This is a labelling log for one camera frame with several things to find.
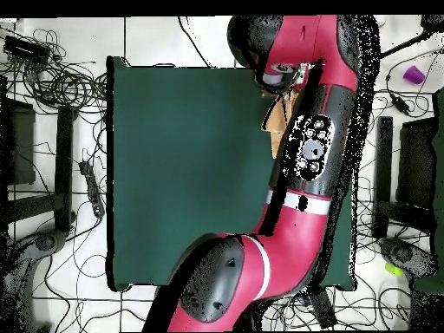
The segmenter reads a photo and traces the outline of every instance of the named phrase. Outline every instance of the white stripe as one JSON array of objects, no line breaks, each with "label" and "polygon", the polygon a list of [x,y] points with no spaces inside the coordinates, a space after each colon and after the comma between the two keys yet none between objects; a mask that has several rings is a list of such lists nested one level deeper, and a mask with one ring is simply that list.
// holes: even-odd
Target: white stripe
[{"label": "white stripe", "polygon": [[[272,190],[269,190],[267,193],[267,204],[271,203],[271,195],[273,194]],[[330,209],[330,201],[329,200],[321,200],[316,198],[306,197],[308,200],[307,208],[305,212],[311,214],[329,214]],[[285,196],[284,206],[288,206],[289,208],[297,208],[299,205],[299,200],[301,196],[299,194],[287,192]]]},{"label": "white stripe", "polygon": [[251,238],[250,236],[244,235],[246,238],[251,240],[259,249],[260,255],[262,256],[262,261],[264,262],[264,281],[262,282],[262,287],[259,290],[259,293],[256,295],[254,300],[258,300],[259,298],[264,295],[265,290],[267,290],[268,284],[270,283],[270,277],[271,277],[271,266],[270,266],[270,260],[268,259],[267,252],[265,251],[264,247],[254,238]]}]

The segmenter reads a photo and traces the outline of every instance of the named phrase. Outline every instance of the green object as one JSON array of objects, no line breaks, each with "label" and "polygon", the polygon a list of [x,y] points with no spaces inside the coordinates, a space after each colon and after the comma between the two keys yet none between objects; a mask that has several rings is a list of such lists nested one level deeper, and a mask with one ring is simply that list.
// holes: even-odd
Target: green object
[{"label": "green object", "polygon": [[[247,69],[131,68],[114,58],[114,281],[166,284],[207,232],[258,224],[272,98]],[[350,197],[324,282],[349,288]]]},{"label": "green object", "polygon": [[402,276],[402,269],[392,265],[391,263],[385,264],[385,270],[397,277]]},{"label": "green object", "polygon": [[436,176],[434,180],[434,217],[436,231],[431,241],[440,264],[432,277],[415,280],[415,289],[428,294],[444,295],[444,88],[433,96],[434,115],[438,121],[438,131],[432,140],[436,155]]}]

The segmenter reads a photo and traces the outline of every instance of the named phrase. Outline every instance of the white floor tile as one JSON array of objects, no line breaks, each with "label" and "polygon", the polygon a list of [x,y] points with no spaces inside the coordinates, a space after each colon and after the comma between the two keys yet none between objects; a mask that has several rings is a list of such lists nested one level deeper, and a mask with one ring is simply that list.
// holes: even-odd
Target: white floor tile
[{"label": "white floor tile", "polygon": [[149,284],[136,284],[131,289],[124,292],[124,298],[133,300],[154,300],[154,293],[157,287]]},{"label": "white floor tile", "polygon": [[151,308],[151,303],[126,301],[123,303],[123,308],[122,332],[141,332]]}]

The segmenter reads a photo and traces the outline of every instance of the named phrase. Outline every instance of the red robot arm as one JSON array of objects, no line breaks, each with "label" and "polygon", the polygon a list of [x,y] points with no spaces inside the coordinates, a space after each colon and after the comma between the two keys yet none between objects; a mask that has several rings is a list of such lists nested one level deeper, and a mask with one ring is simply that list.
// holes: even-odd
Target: red robot arm
[{"label": "red robot arm", "polygon": [[302,290],[322,248],[360,76],[352,18],[234,16],[228,42],[274,94],[297,87],[301,64],[317,67],[282,139],[258,226],[198,242],[160,289],[144,331],[230,331],[252,302]]}]

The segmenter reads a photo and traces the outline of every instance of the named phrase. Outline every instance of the purple cup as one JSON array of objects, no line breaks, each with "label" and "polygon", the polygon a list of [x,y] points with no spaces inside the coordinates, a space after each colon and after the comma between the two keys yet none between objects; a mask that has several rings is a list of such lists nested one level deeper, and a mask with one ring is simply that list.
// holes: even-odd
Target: purple cup
[{"label": "purple cup", "polygon": [[414,65],[406,70],[404,79],[414,84],[421,84],[424,82],[426,76]]}]

